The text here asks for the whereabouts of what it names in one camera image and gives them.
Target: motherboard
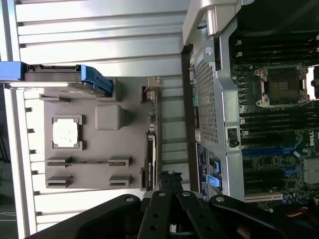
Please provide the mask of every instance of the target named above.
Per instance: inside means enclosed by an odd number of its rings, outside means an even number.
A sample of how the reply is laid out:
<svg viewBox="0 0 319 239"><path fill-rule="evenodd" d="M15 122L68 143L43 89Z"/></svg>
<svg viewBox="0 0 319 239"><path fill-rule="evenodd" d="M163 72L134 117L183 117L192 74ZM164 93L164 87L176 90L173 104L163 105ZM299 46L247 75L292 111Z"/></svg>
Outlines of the motherboard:
<svg viewBox="0 0 319 239"><path fill-rule="evenodd" d="M234 34L229 44L245 201L272 211L319 198L319 101L309 96L318 84L307 84L310 67L319 64L319 37Z"/></svg>

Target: black cable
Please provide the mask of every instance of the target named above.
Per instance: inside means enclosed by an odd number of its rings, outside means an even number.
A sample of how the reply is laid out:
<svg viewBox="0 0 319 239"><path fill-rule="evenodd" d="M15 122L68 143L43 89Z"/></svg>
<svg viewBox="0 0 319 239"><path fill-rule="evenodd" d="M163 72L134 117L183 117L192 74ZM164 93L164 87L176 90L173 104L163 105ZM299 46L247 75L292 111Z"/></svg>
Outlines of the black cable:
<svg viewBox="0 0 319 239"><path fill-rule="evenodd" d="M204 28L207 28L207 24L206 24L206 25L203 25L203 26L199 26L197 29L198 29L198 30L201 30L201 29L204 29Z"/></svg>

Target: dell logo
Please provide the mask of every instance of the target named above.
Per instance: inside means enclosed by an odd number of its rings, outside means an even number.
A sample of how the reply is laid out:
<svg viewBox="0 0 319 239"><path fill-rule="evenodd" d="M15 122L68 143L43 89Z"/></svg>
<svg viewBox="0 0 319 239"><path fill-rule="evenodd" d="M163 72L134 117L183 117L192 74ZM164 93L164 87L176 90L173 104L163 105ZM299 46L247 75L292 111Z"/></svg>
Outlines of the dell logo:
<svg viewBox="0 0 319 239"><path fill-rule="evenodd" d="M309 138L310 138L310 146L314 146L315 145L315 137L314 137L314 131L311 131L309 133Z"/></svg>

